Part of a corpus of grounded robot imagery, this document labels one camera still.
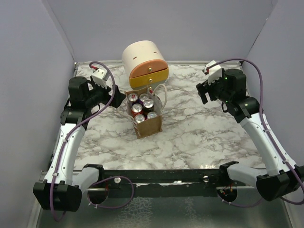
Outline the silver blue energy drink can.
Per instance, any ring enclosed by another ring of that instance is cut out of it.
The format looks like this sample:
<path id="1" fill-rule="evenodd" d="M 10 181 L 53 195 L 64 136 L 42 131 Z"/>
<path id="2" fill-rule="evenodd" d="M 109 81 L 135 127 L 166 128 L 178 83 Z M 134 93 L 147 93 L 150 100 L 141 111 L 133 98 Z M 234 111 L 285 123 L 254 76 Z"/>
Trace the silver blue energy drink can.
<path id="1" fill-rule="evenodd" d="M 138 95 L 136 93 L 131 93 L 128 95 L 128 100 L 132 104 L 136 104 L 136 103 L 138 103 Z"/>

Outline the purple fanta can front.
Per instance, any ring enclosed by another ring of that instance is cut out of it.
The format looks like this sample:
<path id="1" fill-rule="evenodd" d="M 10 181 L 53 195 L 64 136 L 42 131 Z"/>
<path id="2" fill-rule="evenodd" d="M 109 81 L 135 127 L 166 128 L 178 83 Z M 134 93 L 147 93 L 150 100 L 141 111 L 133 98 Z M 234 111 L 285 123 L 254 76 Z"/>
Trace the purple fanta can front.
<path id="1" fill-rule="evenodd" d="M 139 95 L 138 101 L 140 104 L 143 104 L 145 100 L 149 99 L 148 94 L 143 93 L 141 95 Z"/>

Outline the purple fanta can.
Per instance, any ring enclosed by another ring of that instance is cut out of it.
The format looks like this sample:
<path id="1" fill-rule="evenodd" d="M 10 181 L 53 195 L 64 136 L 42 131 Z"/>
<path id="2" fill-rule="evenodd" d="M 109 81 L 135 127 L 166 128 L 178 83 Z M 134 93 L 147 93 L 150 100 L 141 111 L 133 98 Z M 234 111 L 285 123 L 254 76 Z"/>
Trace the purple fanta can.
<path id="1" fill-rule="evenodd" d="M 158 114 L 156 112 L 149 112 L 147 114 L 147 119 L 152 119 L 152 118 L 155 118 L 157 116 L 158 116 Z"/>
<path id="2" fill-rule="evenodd" d="M 138 101 L 140 104 L 143 104 L 145 100 L 149 99 L 148 94 L 143 93 L 141 95 L 139 95 Z"/>

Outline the red cola can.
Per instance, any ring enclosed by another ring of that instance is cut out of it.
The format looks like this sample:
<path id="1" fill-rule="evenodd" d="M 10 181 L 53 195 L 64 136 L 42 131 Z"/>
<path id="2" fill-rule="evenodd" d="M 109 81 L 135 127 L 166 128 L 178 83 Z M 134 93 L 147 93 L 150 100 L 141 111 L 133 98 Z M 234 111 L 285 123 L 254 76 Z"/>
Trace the red cola can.
<path id="1" fill-rule="evenodd" d="M 139 124 L 145 121 L 145 116 L 143 114 L 138 114 L 134 117 L 134 121 Z"/>
<path id="2" fill-rule="evenodd" d="M 141 104 L 133 104 L 131 107 L 132 117 L 135 117 L 138 114 L 143 114 L 143 106 Z"/>

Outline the black yellow can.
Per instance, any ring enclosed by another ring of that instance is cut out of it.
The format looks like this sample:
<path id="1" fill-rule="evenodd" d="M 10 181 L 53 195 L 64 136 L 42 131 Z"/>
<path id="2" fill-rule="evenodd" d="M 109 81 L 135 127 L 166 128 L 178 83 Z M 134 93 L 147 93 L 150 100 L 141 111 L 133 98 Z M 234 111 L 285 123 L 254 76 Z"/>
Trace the black yellow can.
<path id="1" fill-rule="evenodd" d="M 143 102 L 143 110 L 146 114 L 149 112 L 153 112 L 154 111 L 154 101 L 150 98 L 146 99 Z"/>

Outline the brown canvas bag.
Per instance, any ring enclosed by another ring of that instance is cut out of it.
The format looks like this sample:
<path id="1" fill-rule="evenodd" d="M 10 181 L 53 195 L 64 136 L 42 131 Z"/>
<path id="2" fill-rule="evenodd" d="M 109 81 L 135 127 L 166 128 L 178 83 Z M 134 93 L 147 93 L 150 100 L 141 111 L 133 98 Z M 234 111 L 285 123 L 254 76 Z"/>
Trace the brown canvas bag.
<path id="1" fill-rule="evenodd" d="M 156 92 L 164 88 L 165 99 Z M 162 131 L 162 113 L 167 104 L 168 92 L 165 84 L 159 84 L 155 89 L 148 87 L 125 92 L 127 117 L 131 119 L 138 139 L 151 136 Z"/>

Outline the red cola can front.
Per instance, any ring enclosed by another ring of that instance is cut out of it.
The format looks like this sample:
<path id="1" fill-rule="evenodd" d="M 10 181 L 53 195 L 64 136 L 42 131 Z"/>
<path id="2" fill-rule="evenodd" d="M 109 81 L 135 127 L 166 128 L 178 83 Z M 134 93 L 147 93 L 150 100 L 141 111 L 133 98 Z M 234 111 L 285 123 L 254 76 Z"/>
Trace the red cola can front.
<path id="1" fill-rule="evenodd" d="M 135 117 L 138 114 L 143 114 L 143 106 L 141 104 L 133 104 L 131 107 L 132 117 Z"/>

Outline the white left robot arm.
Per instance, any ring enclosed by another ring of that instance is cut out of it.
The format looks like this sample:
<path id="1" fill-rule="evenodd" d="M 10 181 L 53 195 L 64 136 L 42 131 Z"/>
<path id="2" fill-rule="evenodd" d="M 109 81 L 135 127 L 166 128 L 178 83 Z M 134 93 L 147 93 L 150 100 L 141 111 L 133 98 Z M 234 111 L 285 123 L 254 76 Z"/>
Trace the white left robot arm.
<path id="1" fill-rule="evenodd" d="M 69 98 L 60 115 L 52 163 L 43 181 L 36 182 L 33 187 L 44 210 L 75 212 L 87 188 L 104 184 L 101 165 L 85 165 L 79 174 L 73 175 L 77 151 L 89 121 L 109 106 L 118 108 L 126 98 L 118 85 L 101 86 L 97 81 L 93 76 L 69 80 Z"/>

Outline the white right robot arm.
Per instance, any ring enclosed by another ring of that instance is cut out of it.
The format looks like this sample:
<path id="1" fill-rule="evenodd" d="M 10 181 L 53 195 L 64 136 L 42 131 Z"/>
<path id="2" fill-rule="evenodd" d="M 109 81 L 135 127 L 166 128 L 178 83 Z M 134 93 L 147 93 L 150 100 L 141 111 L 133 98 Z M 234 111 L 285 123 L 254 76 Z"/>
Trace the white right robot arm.
<path id="1" fill-rule="evenodd" d="M 224 70 L 220 66 L 203 72 L 208 79 L 196 86 L 202 102 L 222 102 L 223 112 L 231 114 L 247 132 L 266 167 L 260 170 L 237 161 L 228 162 L 220 166 L 219 182 L 228 186 L 240 181 L 255 187 L 267 201 L 296 191 L 304 181 L 304 168 L 296 164 L 271 132 L 266 116 L 260 114 L 259 102 L 247 95 L 246 75 L 242 70 Z"/>

